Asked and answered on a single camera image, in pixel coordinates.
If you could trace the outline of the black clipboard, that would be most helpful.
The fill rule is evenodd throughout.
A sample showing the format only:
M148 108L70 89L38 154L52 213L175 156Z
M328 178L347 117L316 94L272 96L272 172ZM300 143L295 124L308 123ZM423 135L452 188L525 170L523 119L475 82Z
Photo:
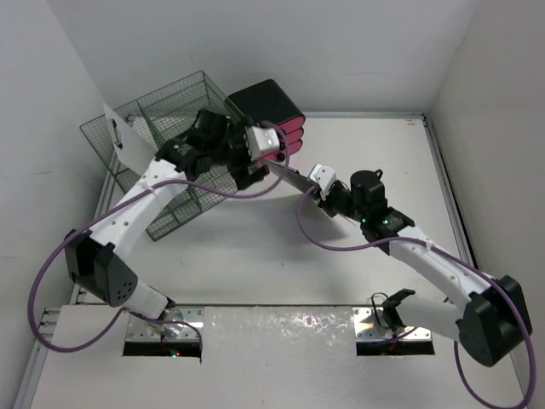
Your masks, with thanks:
M261 161L274 175L283 175L282 179L286 183L295 187L302 193L311 190L310 199L322 209L328 216L343 216L356 222L361 221L361 216L353 206L352 194L348 187L337 179L333 184L326 200L319 196L318 185L312 182L308 176L304 176L298 170L286 168L285 166L273 161Z

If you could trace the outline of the pink top drawer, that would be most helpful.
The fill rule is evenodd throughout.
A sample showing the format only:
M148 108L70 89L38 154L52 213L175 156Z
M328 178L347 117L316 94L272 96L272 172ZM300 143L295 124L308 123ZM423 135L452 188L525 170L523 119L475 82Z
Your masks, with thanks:
M278 124L278 127L285 133L289 134L292 132L295 132L298 129L301 129L303 127L303 124L305 123L306 118L304 115L300 115L297 117L293 117L289 120L283 121L283 123Z

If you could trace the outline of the white clipboard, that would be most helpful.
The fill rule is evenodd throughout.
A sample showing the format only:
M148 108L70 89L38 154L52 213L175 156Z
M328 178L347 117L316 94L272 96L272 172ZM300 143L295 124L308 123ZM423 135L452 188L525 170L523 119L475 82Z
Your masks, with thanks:
M142 176L152 162L155 149L106 103L103 104L106 125L119 161Z

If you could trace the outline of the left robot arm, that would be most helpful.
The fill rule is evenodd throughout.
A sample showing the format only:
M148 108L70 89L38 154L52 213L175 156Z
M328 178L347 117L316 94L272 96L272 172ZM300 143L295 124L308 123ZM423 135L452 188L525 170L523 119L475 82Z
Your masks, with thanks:
M239 191L262 181L268 170L258 161L280 145L272 127L249 118L234 123L225 115L200 110L189 129L158 149L111 214L75 235L66 247L72 280L114 308L162 319L172 301L127 264L138 238L173 199L195 187L213 167L227 168Z

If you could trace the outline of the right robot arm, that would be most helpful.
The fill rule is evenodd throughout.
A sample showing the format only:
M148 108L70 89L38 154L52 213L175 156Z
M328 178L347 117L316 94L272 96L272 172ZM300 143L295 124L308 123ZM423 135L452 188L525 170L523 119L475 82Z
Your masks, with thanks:
M459 342L481 365L495 365L532 333L521 285L508 275L495 279L475 273L436 245L388 204L381 178L381 170L360 170L345 185L325 165L310 174L318 187L318 206L328 216L358 222L369 244L414 269L452 304L435 304L402 289L382 302L379 321L392 333L426 327Z

